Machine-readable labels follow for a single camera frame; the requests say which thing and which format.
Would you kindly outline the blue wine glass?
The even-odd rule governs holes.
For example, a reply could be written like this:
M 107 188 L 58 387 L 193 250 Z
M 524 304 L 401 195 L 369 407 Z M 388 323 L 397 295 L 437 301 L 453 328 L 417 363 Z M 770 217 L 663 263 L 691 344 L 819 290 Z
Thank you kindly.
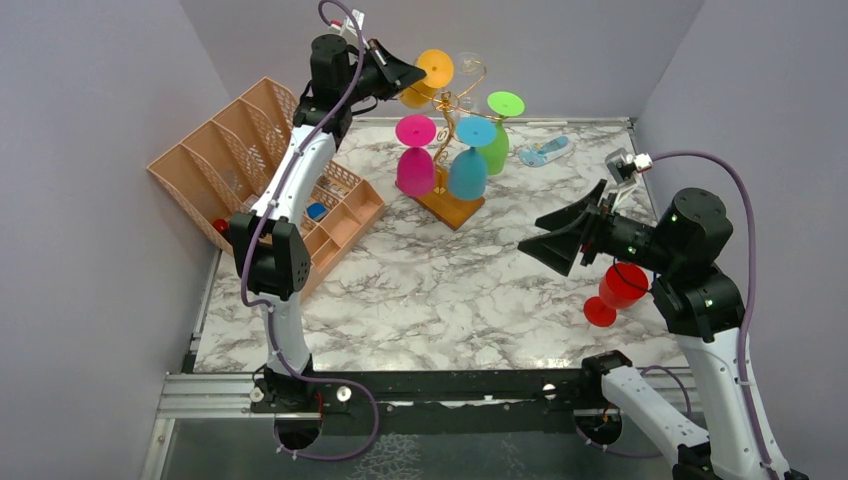
M 468 117 L 457 124 L 455 133 L 466 149 L 450 165 L 447 189 L 460 200 L 476 200 L 483 196 L 488 177 L 486 160 L 479 149 L 495 140 L 496 129 L 488 119 Z

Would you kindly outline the yellow wine glass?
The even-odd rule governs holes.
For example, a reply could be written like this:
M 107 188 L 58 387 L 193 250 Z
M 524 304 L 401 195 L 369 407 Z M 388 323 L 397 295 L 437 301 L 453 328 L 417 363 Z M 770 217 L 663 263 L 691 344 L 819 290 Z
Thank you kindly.
M 422 69 L 426 75 L 402 91 L 398 100 L 407 108 L 421 109 L 436 97 L 441 88 L 452 81 L 454 64 L 446 52 L 429 49 L 417 58 L 415 66 Z

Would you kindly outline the green wine glass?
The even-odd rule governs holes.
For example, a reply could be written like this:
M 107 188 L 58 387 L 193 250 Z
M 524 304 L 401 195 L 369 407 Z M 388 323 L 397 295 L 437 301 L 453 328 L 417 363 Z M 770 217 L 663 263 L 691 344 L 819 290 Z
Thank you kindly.
M 495 138 L 489 145 L 480 147 L 479 152 L 486 161 L 487 174 L 494 176 L 503 171 L 510 151 L 510 141 L 503 122 L 507 118 L 523 114 L 526 105 L 517 94 L 505 90 L 491 93 L 487 97 L 487 105 L 496 116 Z

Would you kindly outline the clear wine glass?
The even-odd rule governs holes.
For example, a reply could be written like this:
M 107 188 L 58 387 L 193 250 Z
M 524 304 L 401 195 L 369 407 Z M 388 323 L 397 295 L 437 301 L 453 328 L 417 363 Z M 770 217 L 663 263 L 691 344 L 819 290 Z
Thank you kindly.
M 479 83 L 485 78 L 487 70 L 482 57 L 474 52 L 460 52 L 452 57 L 454 76 L 450 91 L 454 95 L 455 105 L 460 108 L 459 117 L 467 117 L 477 112 L 480 96 L 476 92 Z

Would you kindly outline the red wine glass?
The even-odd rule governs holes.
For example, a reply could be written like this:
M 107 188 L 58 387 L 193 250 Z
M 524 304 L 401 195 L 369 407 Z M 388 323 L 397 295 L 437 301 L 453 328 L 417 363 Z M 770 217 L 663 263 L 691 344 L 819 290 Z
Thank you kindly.
M 609 327 L 620 310 L 632 307 L 649 292 L 648 277 L 637 265 L 614 263 L 604 274 L 599 292 L 583 306 L 588 322 L 597 327 Z

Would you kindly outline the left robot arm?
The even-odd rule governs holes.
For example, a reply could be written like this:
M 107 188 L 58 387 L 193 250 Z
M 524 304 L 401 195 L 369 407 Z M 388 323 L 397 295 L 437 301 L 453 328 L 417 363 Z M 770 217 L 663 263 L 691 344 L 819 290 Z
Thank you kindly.
M 292 115 L 289 145 L 269 186 L 247 212 L 229 221 L 242 299 L 265 315 L 266 390 L 294 411 L 310 405 L 315 387 L 300 308 L 311 270 L 300 232 L 307 201 L 350 128 L 353 106 L 367 98 L 390 100 L 427 75 L 376 39 L 354 47 L 338 34 L 312 41 L 310 71 Z

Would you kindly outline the magenta wine glass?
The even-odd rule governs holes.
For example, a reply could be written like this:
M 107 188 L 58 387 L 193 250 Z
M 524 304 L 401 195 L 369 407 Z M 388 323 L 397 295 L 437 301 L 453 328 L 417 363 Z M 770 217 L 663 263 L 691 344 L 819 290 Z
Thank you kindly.
M 421 197 L 435 186 L 435 166 L 426 148 L 437 135 L 435 123 L 423 114 L 402 118 L 395 127 L 398 141 L 407 147 L 396 169 L 396 186 L 409 197 Z

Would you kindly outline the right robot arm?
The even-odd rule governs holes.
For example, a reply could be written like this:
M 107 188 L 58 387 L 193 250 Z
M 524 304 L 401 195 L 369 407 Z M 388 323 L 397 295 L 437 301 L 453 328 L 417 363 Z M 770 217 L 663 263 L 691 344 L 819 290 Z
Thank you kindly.
M 621 408 L 660 449 L 677 479 L 796 479 L 771 432 L 743 330 L 746 309 L 716 265 L 733 226 L 722 200 L 700 188 L 672 199 L 655 226 L 612 208 L 602 185 L 537 219 L 521 252 L 559 274 L 606 254 L 656 274 L 650 292 L 694 378 L 706 424 L 692 424 L 621 352 L 585 358 L 579 398 Z

